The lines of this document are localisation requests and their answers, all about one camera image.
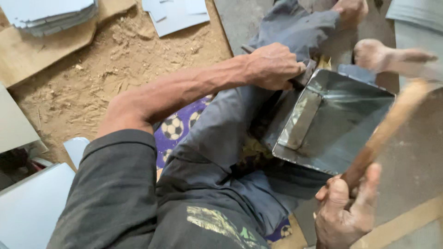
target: leg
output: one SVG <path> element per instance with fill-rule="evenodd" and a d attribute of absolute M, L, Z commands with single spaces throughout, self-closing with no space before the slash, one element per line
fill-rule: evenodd
<path fill-rule="evenodd" d="M 308 15 L 296 0 L 280 0 L 264 17 L 260 33 L 249 44 L 260 47 L 280 42 L 302 61 L 316 52 L 339 20 L 338 12 Z M 174 180 L 232 188 L 248 199 L 250 209 L 257 214 L 251 218 L 261 224 L 262 233 L 271 233 L 299 201 L 313 196 L 328 178 L 326 174 L 294 166 L 282 166 L 280 170 L 273 166 L 242 177 L 231 175 L 230 167 L 239 160 L 251 120 L 272 94 L 254 86 L 220 92 L 173 150 L 157 194 L 167 194 L 162 185 L 173 184 Z"/>
<path fill-rule="evenodd" d="M 309 15 L 297 0 L 280 0 L 263 18 L 259 34 L 249 44 L 261 47 L 280 42 L 303 61 L 335 30 L 339 17 L 334 11 Z M 220 167 L 215 182 L 225 179 L 231 173 L 229 167 L 239 160 L 251 120 L 273 94 L 255 86 L 220 92 L 186 138 L 175 147 L 162 176 L 170 174 L 169 164 L 178 159 L 215 163 Z"/>

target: left hand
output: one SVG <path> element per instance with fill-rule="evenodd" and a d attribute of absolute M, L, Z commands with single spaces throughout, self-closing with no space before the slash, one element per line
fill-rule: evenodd
<path fill-rule="evenodd" d="M 355 201 L 349 199 L 348 185 L 340 175 L 329 179 L 318 191 L 315 198 L 321 205 L 315 219 L 317 249 L 349 248 L 372 230 L 380 172 L 377 163 L 368 167 L 355 191 Z"/>

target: foot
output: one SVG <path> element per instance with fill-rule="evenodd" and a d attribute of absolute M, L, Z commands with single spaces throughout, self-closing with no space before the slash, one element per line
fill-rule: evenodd
<path fill-rule="evenodd" d="M 340 13 L 341 28 L 355 28 L 368 15 L 368 2 L 366 0 L 339 0 L 333 11 Z"/>
<path fill-rule="evenodd" d="M 394 49 L 379 40 L 364 39 L 354 47 L 354 60 L 357 66 L 375 73 L 391 71 L 404 74 L 407 73 L 402 72 L 406 64 L 436 61 L 437 56 L 420 49 Z"/>

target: sheet metal tray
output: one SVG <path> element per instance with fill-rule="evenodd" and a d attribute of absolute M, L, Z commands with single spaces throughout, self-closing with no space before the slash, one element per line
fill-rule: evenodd
<path fill-rule="evenodd" d="M 264 127 L 252 133 L 275 157 L 336 175 L 350 166 L 394 100 L 381 87 L 316 70 L 302 92 L 280 96 L 262 117 Z"/>

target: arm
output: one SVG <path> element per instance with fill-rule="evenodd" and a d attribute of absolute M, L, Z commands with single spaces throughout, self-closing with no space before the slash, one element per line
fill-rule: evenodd
<path fill-rule="evenodd" d="M 321 201 L 315 219 L 317 249 L 346 249 L 369 233 L 374 225 L 377 186 L 381 166 L 373 163 L 366 170 L 355 201 L 349 199 L 346 182 L 337 175 L 329 179 L 315 197 Z"/>
<path fill-rule="evenodd" d="M 97 137 L 128 128 L 152 134 L 151 124 L 225 89 L 250 84 L 271 90 L 291 89 L 287 80 L 305 69 L 288 47 L 273 43 L 213 66 L 182 70 L 114 98 Z"/>
<path fill-rule="evenodd" d="M 48 248 L 140 248 L 156 226 L 156 148 L 150 123 L 217 91 L 256 84 L 289 89 L 304 71 L 272 44 L 214 66 L 183 70 L 111 101 L 84 152 Z"/>

